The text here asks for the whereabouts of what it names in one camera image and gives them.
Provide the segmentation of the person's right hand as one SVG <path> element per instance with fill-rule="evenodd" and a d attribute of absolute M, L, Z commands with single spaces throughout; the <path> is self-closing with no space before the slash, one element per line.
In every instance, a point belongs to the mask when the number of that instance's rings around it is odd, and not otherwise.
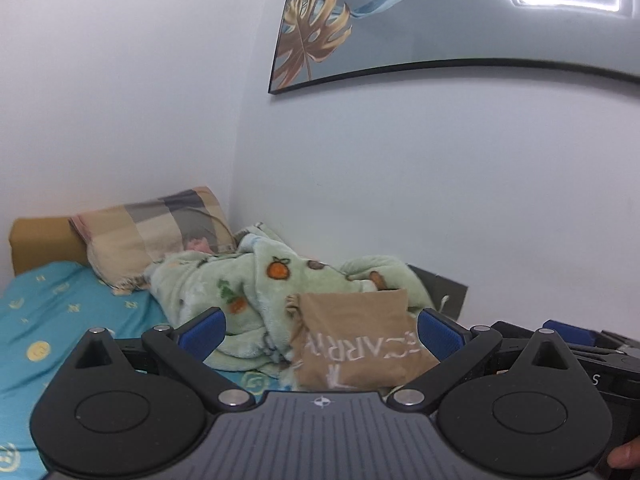
<path fill-rule="evenodd" d="M 608 454 L 608 466 L 614 469 L 636 469 L 640 466 L 640 438 L 636 437 L 613 448 Z"/>

